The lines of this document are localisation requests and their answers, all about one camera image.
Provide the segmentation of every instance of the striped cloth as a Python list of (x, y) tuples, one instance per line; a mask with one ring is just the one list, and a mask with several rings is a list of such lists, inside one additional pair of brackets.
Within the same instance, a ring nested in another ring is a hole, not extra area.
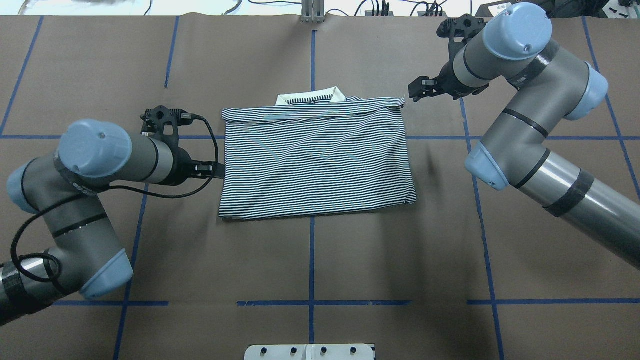
[(297, 100), (222, 111), (221, 218), (320, 215), (416, 201), (400, 114), (404, 99)]

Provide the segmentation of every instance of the light blue cap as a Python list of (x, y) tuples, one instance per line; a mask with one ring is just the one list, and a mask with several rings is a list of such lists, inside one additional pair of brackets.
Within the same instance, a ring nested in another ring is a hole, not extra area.
[(6, 180), (6, 191), (9, 193), (11, 201), (18, 205), (20, 209), (29, 214), (37, 214), (38, 211), (29, 205), (22, 191), (22, 178), (24, 177), (25, 170), (27, 170), (27, 166), (29, 166), (29, 163), (24, 164), (9, 175), (9, 178)]
[(600, 105), (609, 91), (607, 79), (591, 67), (590, 63), (586, 61), (584, 63), (589, 66), (589, 82), (578, 106), (576, 106), (569, 115), (564, 117), (567, 120), (578, 120), (589, 115), (591, 110)]
[(493, 159), (493, 156), (479, 142), (465, 160), (465, 168), (496, 190), (503, 190), (509, 185), (507, 177)]
[(80, 294), (86, 300), (101, 297), (126, 284), (132, 276), (131, 263), (122, 249), (84, 284)]
[(541, 7), (518, 3), (494, 17), (483, 29), (486, 48), (505, 60), (526, 60), (551, 40), (551, 20)]
[(118, 172), (131, 157), (131, 137), (110, 122), (85, 119), (69, 126), (58, 146), (65, 167), (80, 176), (98, 178)]

